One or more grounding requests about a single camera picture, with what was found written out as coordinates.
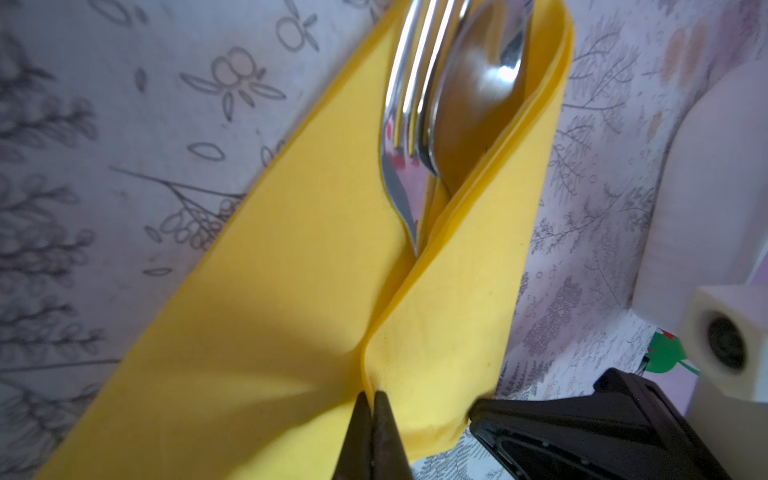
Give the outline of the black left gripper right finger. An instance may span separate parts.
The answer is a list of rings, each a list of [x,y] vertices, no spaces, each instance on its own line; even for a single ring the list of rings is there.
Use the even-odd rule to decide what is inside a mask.
[[[371,440],[371,478],[373,480],[413,480],[411,467],[397,428],[388,396],[374,396]]]

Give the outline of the silver spoon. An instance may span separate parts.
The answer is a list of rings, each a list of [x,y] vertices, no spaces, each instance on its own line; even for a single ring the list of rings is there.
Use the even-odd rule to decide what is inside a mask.
[[[459,23],[428,123],[433,169],[451,195],[522,103],[530,20],[526,1],[485,1]]]

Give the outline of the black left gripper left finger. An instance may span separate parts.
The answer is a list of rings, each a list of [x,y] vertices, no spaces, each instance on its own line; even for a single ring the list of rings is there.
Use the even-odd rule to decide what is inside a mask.
[[[333,480],[371,480],[373,478],[373,413],[366,393],[358,394]]]

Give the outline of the white rectangular plastic tray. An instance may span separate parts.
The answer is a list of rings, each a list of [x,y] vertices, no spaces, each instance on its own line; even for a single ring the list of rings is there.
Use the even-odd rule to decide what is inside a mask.
[[[750,278],[767,243],[767,62],[728,72],[668,152],[632,309],[677,335],[694,292]]]

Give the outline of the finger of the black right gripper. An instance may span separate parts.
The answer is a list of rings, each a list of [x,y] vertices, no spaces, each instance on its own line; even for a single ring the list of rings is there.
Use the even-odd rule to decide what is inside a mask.
[[[470,432],[515,479],[726,479],[652,381],[610,368],[589,396],[477,401]]]

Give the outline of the yellow paper napkin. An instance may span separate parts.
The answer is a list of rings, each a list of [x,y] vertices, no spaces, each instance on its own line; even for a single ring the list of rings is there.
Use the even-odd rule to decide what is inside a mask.
[[[42,479],[328,479],[356,396],[411,461],[497,385],[569,75],[565,3],[533,7],[525,100],[414,254],[379,127],[395,3],[119,364]]]

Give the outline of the silver fork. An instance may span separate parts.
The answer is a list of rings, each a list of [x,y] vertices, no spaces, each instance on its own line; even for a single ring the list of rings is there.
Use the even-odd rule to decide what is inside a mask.
[[[389,200],[419,252],[426,177],[436,168],[428,153],[433,91],[469,1],[410,1],[396,25],[380,127],[380,167]]]

